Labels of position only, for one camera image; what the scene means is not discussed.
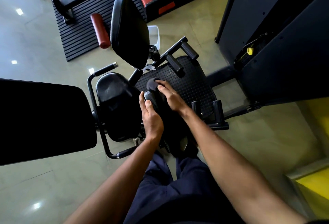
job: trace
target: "yellow panel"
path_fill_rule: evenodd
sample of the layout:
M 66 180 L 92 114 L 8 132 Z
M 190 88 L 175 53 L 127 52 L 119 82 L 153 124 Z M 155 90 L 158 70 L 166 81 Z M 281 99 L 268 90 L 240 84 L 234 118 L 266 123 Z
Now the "yellow panel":
M 316 217 L 319 219 L 329 219 L 329 200 L 302 184 L 297 183 L 297 185 Z
M 329 137 L 329 98 L 308 100 L 307 104 L 319 125 Z
M 297 182 L 329 200 L 329 167 L 300 178 Z

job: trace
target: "floor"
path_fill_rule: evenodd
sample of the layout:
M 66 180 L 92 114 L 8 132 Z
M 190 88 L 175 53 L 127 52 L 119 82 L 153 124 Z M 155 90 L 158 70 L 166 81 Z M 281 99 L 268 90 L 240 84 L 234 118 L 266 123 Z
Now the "floor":
M 160 52 L 185 35 L 199 53 L 205 74 L 224 67 L 226 61 L 214 37 L 226 2 L 196 0 L 150 22 L 160 30 Z M 134 70 L 110 48 L 95 49 L 66 62 L 51 0 L 0 0 L 0 28 L 1 78 L 74 85 L 88 94 L 90 68 L 97 70 L 117 61 L 115 72 L 129 77 Z M 214 89 L 224 110 L 241 105 L 245 99 L 236 81 Z M 323 153 L 296 103 L 268 106 L 228 122 L 230 129 L 219 135 L 255 164 L 284 200 L 302 213 L 284 174 Z M 109 146 L 118 152 L 133 144 L 109 140 Z M 174 174 L 174 159 L 167 156 L 167 160 Z M 0 223 L 63 222 L 123 161 L 109 160 L 98 138 L 90 150 L 0 167 Z

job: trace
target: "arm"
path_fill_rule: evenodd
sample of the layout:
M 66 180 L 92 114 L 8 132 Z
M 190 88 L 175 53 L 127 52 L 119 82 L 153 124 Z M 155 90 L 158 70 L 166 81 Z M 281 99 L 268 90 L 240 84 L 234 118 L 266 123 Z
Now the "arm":
M 151 101 L 139 96 L 146 139 L 129 158 L 66 220 L 65 224 L 123 222 L 139 183 L 159 145 L 163 122 Z
M 304 217 L 274 193 L 258 170 L 186 105 L 168 82 L 157 82 L 171 109 L 189 126 L 217 184 L 246 223 L 306 223 Z

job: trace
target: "white plastic container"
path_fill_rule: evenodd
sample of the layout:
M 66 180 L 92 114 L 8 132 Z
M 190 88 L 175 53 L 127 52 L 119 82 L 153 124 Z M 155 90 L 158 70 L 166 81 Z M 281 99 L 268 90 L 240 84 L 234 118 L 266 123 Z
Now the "white plastic container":
M 160 33 L 158 26 L 147 26 L 150 34 L 150 46 L 156 46 L 160 50 Z

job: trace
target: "person's left hand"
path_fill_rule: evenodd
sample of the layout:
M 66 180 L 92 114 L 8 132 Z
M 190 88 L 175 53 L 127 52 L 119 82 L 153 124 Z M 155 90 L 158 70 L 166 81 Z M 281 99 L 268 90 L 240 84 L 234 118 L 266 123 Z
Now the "person's left hand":
M 146 138 L 160 142 L 164 127 L 161 117 L 155 112 L 150 100 L 144 101 L 144 92 L 139 95 Z

